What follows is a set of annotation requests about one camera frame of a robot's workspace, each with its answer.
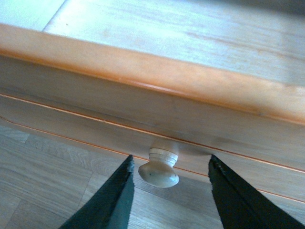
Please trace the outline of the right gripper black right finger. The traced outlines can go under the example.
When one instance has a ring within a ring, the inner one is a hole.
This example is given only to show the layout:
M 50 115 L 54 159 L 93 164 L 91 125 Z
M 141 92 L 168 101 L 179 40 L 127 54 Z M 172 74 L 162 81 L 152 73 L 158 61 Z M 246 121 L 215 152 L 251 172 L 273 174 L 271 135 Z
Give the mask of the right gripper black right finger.
M 215 155 L 208 164 L 213 198 L 225 229 L 303 229 Z

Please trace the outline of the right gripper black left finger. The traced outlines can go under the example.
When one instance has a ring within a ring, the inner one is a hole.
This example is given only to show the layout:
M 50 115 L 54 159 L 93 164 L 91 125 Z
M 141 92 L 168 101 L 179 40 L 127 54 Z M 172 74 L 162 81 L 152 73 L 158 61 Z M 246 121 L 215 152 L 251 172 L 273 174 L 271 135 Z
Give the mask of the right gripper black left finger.
M 61 229 L 126 229 L 134 197 L 134 161 L 129 155 Z

